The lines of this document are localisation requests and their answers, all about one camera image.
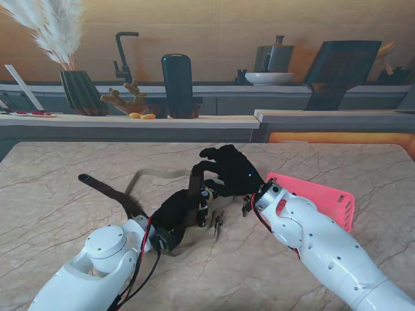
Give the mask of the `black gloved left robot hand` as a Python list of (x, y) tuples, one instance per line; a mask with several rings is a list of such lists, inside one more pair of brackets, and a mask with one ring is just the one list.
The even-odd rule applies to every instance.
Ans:
[(179, 246), (188, 227), (204, 227), (208, 218), (208, 206), (201, 193), (189, 194), (188, 189), (175, 192), (152, 215), (152, 227), (156, 234), (150, 239), (156, 249), (173, 250)]

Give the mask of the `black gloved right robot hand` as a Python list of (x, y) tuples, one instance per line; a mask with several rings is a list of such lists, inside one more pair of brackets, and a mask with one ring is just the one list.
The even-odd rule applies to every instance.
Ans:
[(207, 179), (205, 185), (216, 191), (219, 196), (254, 194), (265, 184), (253, 164), (232, 144), (220, 148), (205, 148), (199, 156), (207, 160), (196, 164), (191, 173), (192, 175), (201, 175), (205, 171), (215, 173), (224, 184)]

